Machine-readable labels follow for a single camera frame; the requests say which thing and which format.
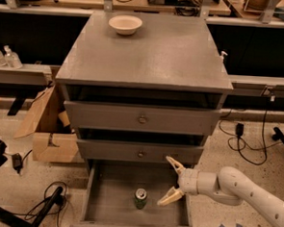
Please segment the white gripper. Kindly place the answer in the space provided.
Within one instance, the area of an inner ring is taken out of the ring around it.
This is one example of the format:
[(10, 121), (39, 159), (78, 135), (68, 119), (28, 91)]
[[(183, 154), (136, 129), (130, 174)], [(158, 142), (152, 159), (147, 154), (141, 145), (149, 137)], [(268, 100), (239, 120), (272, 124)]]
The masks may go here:
[(163, 207), (175, 202), (176, 200), (180, 200), (184, 194), (198, 194), (198, 171), (193, 168), (185, 168), (182, 164), (170, 156), (166, 156), (166, 159), (179, 175), (177, 180), (179, 188), (172, 187), (163, 198), (158, 200), (157, 204)]

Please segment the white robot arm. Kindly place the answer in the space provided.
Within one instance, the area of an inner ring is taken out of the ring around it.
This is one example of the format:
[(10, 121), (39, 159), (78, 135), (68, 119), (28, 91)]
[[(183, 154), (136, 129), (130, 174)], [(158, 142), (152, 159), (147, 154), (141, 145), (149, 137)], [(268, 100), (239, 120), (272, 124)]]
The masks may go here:
[(178, 175), (178, 188), (172, 187), (160, 198), (159, 206), (167, 206), (187, 194), (202, 194), (227, 206), (246, 202), (272, 227), (284, 227), (284, 201), (260, 188), (237, 168), (224, 166), (219, 173), (202, 172), (184, 167), (171, 156), (166, 159)]

